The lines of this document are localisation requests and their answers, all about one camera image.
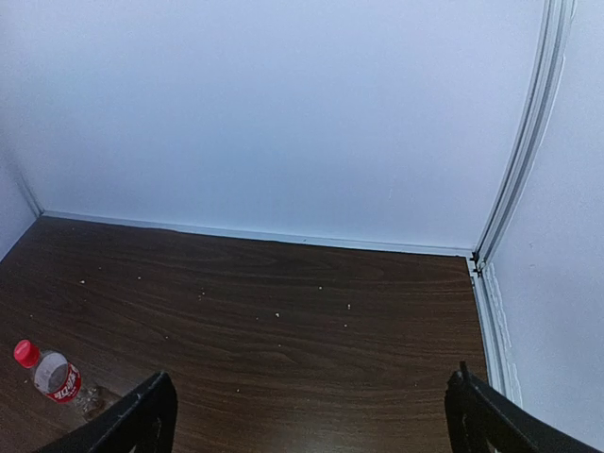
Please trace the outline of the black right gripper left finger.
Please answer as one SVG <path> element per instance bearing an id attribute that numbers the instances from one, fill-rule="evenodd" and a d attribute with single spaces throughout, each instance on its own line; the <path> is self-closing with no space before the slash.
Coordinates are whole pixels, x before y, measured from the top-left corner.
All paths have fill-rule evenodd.
<path id="1" fill-rule="evenodd" d="M 176 432 L 176 388 L 157 372 L 108 410 L 54 442 L 51 452 L 170 452 Z"/>

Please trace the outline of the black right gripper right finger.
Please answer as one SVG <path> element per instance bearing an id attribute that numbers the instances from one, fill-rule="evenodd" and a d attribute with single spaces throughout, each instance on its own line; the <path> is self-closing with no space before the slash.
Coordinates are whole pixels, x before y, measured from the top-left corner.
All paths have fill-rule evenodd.
<path id="1" fill-rule="evenodd" d="M 463 361 L 447 382 L 445 416 L 454 452 L 595 451 L 520 409 Z"/>

